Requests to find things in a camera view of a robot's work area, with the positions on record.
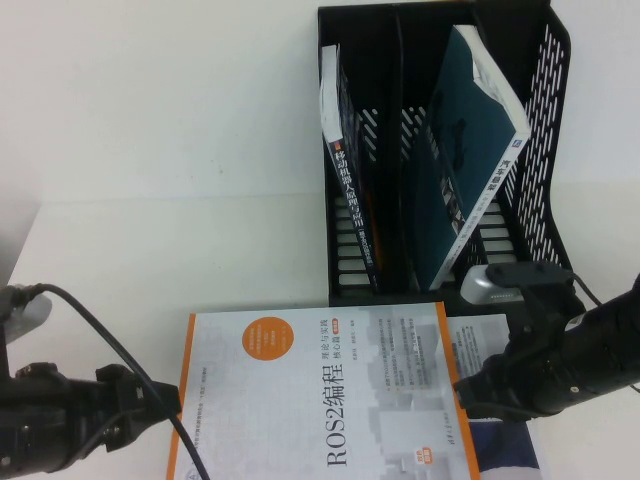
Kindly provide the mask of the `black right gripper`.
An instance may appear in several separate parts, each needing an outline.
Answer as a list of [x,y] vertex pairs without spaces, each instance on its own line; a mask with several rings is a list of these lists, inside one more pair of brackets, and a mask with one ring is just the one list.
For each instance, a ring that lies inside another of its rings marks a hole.
[[567,324],[578,315],[572,292],[525,292],[525,313],[516,320],[504,351],[504,372],[498,358],[453,384],[459,406],[466,412],[501,412],[513,421],[560,413],[572,399],[561,347]]

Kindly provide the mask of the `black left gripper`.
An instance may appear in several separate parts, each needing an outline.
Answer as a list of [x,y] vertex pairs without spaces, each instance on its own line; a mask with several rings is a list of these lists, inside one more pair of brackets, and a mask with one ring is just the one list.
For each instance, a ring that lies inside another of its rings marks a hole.
[[102,367],[94,381],[71,380],[69,386],[65,466],[101,445],[109,452],[124,448],[182,410],[177,386],[154,381],[148,387],[124,366]]

